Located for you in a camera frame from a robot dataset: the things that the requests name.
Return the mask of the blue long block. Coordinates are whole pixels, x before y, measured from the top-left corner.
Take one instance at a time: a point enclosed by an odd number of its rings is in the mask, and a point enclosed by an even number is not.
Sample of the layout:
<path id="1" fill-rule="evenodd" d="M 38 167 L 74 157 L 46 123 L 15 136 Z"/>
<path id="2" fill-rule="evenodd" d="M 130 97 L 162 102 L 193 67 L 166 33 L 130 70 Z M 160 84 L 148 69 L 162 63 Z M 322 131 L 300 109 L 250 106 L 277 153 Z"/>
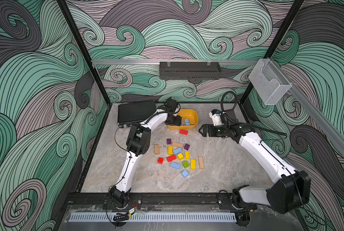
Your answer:
<path id="1" fill-rule="evenodd" d="M 181 165 L 175 162 L 171 162 L 170 167 L 175 168 L 175 169 L 180 169 Z"/>
<path id="2" fill-rule="evenodd" d="M 173 150 L 173 154 L 174 154 L 174 155 L 178 155 L 178 154 L 180 154 L 180 153 L 182 153 L 182 152 L 183 152 L 182 148 L 177 148 L 177 149 L 174 149 L 174 150 Z"/>

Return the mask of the blue cube bottom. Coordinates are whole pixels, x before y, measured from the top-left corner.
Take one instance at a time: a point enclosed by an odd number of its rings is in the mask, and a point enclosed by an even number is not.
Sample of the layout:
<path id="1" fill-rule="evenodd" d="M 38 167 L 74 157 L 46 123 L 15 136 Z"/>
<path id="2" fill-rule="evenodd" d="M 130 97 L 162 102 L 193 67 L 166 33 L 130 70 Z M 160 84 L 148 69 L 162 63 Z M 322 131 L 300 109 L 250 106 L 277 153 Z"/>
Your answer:
<path id="1" fill-rule="evenodd" d="M 188 175 L 189 175 L 189 173 L 187 172 L 187 170 L 184 170 L 184 171 L 182 172 L 182 176 L 183 176 L 184 178 L 186 178 Z"/>

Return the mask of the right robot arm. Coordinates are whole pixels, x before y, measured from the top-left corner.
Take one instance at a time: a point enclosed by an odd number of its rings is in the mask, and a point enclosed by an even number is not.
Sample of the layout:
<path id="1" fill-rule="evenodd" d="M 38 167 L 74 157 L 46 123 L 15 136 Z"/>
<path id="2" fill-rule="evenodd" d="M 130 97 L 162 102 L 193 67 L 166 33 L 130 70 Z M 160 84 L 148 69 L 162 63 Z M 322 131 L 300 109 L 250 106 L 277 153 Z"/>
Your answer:
<path id="1" fill-rule="evenodd" d="M 311 177 L 303 170 L 297 170 L 279 157 L 256 132 L 270 132 L 286 137 L 282 132 L 262 128 L 250 123 L 240 123 L 233 117 L 234 108 L 225 109 L 227 95 L 238 104 L 237 94 L 230 90 L 220 99 L 220 109 L 209 113 L 211 124 L 203 124 L 199 133 L 205 138 L 229 139 L 244 148 L 264 169 L 273 185 L 269 189 L 239 186 L 232 190 L 232 203 L 235 210 L 248 211 L 263 205 L 277 213 L 285 214 L 309 203 Z"/>

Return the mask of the red block near bin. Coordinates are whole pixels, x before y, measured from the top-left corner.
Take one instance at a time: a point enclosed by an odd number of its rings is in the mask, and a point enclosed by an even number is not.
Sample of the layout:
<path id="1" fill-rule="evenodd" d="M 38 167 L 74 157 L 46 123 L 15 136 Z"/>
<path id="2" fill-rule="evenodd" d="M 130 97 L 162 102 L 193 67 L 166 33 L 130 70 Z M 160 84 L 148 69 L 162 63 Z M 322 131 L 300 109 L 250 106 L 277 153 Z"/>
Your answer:
<path id="1" fill-rule="evenodd" d="M 188 131 L 187 130 L 179 130 L 179 133 L 182 135 L 188 135 Z"/>

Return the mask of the yellow plastic bin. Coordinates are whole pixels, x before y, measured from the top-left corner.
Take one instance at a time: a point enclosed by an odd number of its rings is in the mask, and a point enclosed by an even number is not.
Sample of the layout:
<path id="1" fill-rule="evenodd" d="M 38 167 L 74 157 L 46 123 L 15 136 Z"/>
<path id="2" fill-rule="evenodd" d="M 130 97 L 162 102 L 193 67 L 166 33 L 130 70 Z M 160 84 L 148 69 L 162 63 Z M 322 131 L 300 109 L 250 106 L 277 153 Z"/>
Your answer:
<path id="1" fill-rule="evenodd" d="M 181 125 L 167 125 L 167 128 L 170 130 L 192 130 L 198 123 L 198 114 L 193 109 L 181 109 L 178 113 L 178 116 L 181 117 Z"/>

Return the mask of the wooden block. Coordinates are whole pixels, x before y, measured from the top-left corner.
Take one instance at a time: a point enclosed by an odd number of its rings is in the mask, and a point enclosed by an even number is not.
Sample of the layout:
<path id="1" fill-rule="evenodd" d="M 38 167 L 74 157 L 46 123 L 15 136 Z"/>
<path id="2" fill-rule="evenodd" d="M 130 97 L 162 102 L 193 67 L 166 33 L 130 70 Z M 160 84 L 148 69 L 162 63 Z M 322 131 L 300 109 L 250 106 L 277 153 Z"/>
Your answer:
<path id="1" fill-rule="evenodd" d="M 154 153 L 155 153 L 156 155 L 159 155 L 159 154 L 160 154 L 160 146 L 159 146 L 159 144 L 155 144 L 155 145 L 154 145 Z"/>
<path id="2" fill-rule="evenodd" d="M 204 169 L 204 159 L 202 156 L 198 157 L 198 164 L 200 169 Z"/>

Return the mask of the yellow block small upright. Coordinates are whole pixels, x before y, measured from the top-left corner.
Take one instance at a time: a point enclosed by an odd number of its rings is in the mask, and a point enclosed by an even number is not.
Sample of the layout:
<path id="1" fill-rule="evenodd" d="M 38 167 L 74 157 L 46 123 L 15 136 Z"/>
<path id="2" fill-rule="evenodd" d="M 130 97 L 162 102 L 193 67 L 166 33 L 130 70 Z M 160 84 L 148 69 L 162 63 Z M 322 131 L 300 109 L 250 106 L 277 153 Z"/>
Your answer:
<path id="1" fill-rule="evenodd" d="M 190 154 L 189 154 L 188 151 L 186 151 L 184 154 L 185 154 L 185 159 L 186 159 L 186 160 L 190 159 Z"/>

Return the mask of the yellow long block left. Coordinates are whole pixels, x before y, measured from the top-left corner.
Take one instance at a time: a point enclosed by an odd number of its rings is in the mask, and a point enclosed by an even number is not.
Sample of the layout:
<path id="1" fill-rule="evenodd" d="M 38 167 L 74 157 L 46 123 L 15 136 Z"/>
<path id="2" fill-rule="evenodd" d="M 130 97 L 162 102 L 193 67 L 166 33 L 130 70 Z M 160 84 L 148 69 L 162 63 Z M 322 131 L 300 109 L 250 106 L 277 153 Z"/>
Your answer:
<path id="1" fill-rule="evenodd" d="M 173 146 L 168 146 L 168 155 L 173 155 Z"/>

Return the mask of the yellow long block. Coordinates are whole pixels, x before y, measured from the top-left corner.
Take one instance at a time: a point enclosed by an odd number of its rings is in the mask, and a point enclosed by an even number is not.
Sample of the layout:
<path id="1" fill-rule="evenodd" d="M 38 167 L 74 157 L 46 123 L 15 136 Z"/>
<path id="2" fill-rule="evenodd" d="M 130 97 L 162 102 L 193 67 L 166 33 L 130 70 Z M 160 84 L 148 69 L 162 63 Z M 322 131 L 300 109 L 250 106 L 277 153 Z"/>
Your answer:
<path id="1" fill-rule="evenodd" d="M 168 146 L 168 155 L 173 155 L 173 146 Z"/>
<path id="2" fill-rule="evenodd" d="M 196 170 L 196 166 L 197 166 L 196 160 L 195 159 L 191 159 L 190 160 L 190 169 L 191 170 Z"/>

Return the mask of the wooden block left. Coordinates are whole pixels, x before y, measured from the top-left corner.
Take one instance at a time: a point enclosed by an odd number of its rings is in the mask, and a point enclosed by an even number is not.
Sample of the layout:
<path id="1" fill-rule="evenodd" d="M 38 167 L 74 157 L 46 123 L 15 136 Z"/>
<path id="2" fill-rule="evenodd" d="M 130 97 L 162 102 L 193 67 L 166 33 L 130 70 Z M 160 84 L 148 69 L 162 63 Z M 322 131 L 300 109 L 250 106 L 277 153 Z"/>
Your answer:
<path id="1" fill-rule="evenodd" d="M 155 153 L 156 155 L 159 155 L 159 154 L 160 154 L 160 146 L 159 146 L 159 144 L 155 144 L 155 145 L 154 145 L 154 153 Z"/>

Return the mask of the yellow cube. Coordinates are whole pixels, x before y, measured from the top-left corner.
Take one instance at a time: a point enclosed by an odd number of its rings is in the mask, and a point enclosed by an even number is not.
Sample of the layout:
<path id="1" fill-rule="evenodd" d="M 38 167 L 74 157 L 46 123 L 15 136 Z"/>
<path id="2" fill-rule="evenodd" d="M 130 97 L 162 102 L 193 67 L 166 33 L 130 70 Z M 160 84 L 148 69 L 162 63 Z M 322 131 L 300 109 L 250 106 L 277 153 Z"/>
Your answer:
<path id="1" fill-rule="evenodd" d="M 182 153 L 179 153 L 179 154 L 177 155 L 177 159 L 178 159 L 178 160 L 183 160 L 183 159 L 184 159 L 184 155 L 183 155 Z"/>

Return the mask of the red long block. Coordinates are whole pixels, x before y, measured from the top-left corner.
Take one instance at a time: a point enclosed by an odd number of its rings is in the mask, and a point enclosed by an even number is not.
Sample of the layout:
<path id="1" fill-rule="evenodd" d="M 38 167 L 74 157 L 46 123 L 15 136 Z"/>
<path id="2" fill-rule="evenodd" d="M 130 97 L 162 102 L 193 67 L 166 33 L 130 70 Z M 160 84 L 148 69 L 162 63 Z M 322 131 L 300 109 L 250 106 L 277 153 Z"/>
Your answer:
<path id="1" fill-rule="evenodd" d="M 172 162 L 172 161 L 174 161 L 174 160 L 176 160 L 176 159 L 177 159 L 177 156 L 176 156 L 176 155 L 171 155 L 171 156 L 168 156 L 168 157 L 166 158 L 167 162 Z"/>

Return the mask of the clear acrylic holder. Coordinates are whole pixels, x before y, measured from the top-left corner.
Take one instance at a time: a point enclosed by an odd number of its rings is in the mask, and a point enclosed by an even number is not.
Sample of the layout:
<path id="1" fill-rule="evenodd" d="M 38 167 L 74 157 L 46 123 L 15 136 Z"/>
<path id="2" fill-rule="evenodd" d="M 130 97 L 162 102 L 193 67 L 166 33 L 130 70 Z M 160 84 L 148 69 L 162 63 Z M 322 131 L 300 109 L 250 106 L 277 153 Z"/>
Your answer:
<path id="1" fill-rule="evenodd" d="M 260 59 L 249 80 L 265 105 L 276 105 L 292 84 L 280 65 L 272 59 Z"/>

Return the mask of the black wall shelf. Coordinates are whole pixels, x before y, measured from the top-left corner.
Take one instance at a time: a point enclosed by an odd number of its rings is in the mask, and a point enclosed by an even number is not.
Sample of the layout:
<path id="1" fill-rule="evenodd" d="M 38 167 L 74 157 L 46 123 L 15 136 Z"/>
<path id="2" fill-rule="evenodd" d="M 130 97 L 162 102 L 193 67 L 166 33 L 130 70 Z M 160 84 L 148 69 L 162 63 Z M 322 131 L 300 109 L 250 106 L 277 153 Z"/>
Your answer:
<path id="1" fill-rule="evenodd" d="M 205 63 L 170 63 L 159 64 L 159 77 L 162 80 L 218 80 L 222 69 L 218 62 Z"/>

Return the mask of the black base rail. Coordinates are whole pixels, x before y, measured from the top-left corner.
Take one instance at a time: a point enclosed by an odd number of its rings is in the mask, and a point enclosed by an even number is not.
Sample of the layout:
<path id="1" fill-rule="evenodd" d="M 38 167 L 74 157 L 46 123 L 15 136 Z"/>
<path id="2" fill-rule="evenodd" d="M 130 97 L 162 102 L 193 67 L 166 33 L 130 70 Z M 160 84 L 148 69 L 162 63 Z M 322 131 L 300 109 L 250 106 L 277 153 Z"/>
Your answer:
<path id="1" fill-rule="evenodd" d="M 219 209 L 239 211 L 257 209 L 260 203 L 244 202 L 232 192 L 131 192 L 123 199 L 110 193 L 69 193 L 66 204 L 102 205 L 107 209 L 123 209 L 130 206 L 137 209 L 153 209 L 162 206 L 217 206 Z"/>

